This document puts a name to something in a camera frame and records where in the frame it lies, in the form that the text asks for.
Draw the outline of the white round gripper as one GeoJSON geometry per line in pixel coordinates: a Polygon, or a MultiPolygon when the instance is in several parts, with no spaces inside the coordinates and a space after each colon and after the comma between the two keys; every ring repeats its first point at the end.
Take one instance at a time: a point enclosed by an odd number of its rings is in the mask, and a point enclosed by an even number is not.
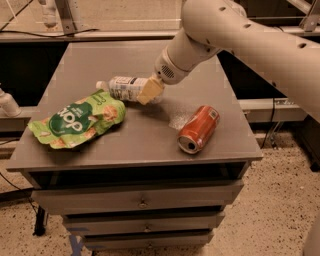
{"type": "Polygon", "coordinates": [[[167,85],[180,83],[198,64],[212,58],[218,52],[218,48],[203,45],[180,29],[155,61],[154,73],[160,79],[147,79],[137,96],[138,102],[142,105],[151,102],[163,92],[163,82],[167,85]]]}

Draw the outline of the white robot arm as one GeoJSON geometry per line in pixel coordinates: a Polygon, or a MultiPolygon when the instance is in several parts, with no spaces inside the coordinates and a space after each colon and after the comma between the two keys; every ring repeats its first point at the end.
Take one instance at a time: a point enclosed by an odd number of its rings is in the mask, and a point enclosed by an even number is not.
{"type": "Polygon", "coordinates": [[[249,20],[231,0],[187,0],[182,27],[138,95],[145,105],[225,50],[320,121],[320,45],[249,20]]]}

